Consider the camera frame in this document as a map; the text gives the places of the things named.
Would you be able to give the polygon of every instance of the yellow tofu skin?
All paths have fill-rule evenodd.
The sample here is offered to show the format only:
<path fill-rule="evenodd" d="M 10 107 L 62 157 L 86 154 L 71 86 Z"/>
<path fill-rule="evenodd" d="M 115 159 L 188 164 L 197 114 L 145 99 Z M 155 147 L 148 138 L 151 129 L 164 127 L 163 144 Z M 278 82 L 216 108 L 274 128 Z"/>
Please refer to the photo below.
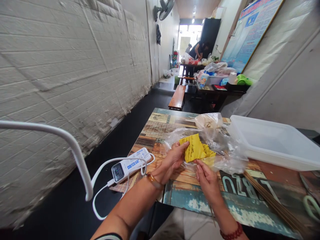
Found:
<path fill-rule="evenodd" d="M 202 143 L 202 146 L 203 146 L 204 152 L 206 153 L 207 157 L 216 156 L 216 153 L 214 151 L 211 151 L 207 144 Z"/>
<path fill-rule="evenodd" d="M 192 162 L 195 159 L 206 158 L 207 154 L 203 148 L 203 144 L 200 141 L 199 134 L 191 135 L 179 140 L 180 145 L 189 141 L 190 145 L 184 150 L 184 158 L 186 162 Z"/>

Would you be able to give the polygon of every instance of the poster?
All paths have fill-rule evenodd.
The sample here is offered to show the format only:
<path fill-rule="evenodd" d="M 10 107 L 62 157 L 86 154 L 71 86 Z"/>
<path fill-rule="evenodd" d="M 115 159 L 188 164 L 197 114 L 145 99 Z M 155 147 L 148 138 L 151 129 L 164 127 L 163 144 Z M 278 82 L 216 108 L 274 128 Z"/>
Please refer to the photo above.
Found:
<path fill-rule="evenodd" d="M 240 14 L 233 36 L 221 58 L 241 73 L 283 0 L 257 0 Z"/>

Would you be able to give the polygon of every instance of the wooden bench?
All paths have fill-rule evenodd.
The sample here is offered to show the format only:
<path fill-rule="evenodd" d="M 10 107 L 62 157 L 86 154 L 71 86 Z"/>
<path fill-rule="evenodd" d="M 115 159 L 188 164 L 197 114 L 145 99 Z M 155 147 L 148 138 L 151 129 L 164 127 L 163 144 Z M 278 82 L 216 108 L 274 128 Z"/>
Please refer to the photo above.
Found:
<path fill-rule="evenodd" d="M 184 92 L 186 91 L 186 86 L 178 85 L 173 97 L 168 105 L 169 109 L 182 110 L 182 104 L 184 103 Z"/>
<path fill-rule="evenodd" d="M 194 80 L 194 77 L 178 76 L 178 78 L 180 78 L 180 85 L 182 85 L 184 79 Z"/>

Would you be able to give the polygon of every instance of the hand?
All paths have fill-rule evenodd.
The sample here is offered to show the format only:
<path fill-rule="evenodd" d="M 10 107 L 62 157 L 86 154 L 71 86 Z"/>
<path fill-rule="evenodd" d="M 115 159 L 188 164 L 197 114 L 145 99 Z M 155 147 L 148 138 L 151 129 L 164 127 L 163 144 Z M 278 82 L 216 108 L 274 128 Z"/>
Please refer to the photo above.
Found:
<path fill-rule="evenodd" d="M 189 146 L 189 144 L 189 141 L 185 142 L 181 146 L 179 142 L 174 143 L 166 158 L 163 160 L 163 163 L 170 166 L 173 171 L 178 169 L 184 161 L 183 152 Z"/>
<path fill-rule="evenodd" d="M 212 208 L 213 206 L 217 205 L 223 206 L 224 201 L 220 193 L 217 174 L 201 160 L 196 159 L 195 163 L 197 164 L 197 180 L 200 183 L 201 189 L 209 204 L 212 206 Z"/>
<path fill-rule="evenodd" d="M 189 142 L 185 142 L 180 146 L 180 143 L 176 142 L 172 145 L 171 150 L 168 152 L 161 165 L 152 172 L 153 177 L 158 182 L 165 184 L 169 181 L 174 170 L 179 168 L 182 164 L 184 160 L 183 152 L 189 144 Z"/>

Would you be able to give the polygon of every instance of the hanging cloth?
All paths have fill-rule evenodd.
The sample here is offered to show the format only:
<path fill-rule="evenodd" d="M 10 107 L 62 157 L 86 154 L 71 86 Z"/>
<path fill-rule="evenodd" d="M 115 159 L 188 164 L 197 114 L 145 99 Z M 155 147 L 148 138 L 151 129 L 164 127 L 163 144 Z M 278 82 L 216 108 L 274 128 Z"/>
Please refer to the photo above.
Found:
<path fill-rule="evenodd" d="M 159 29 L 159 24 L 157 24 L 157 43 L 159 45 L 161 45 L 160 44 L 160 38 L 161 38 L 161 33 L 160 33 L 160 29 Z"/>

